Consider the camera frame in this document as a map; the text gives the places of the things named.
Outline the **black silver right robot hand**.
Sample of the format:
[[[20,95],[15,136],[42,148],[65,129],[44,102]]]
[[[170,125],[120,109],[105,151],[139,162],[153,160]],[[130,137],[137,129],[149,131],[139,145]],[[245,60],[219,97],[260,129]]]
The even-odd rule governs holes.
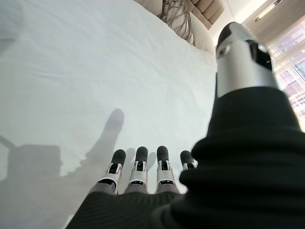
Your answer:
[[[183,151],[180,194],[167,151],[157,150],[158,191],[135,178],[113,189],[124,162],[90,190],[70,229],[302,229],[305,135],[273,74],[268,50],[241,24],[222,30],[216,49],[215,99],[207,135]]]

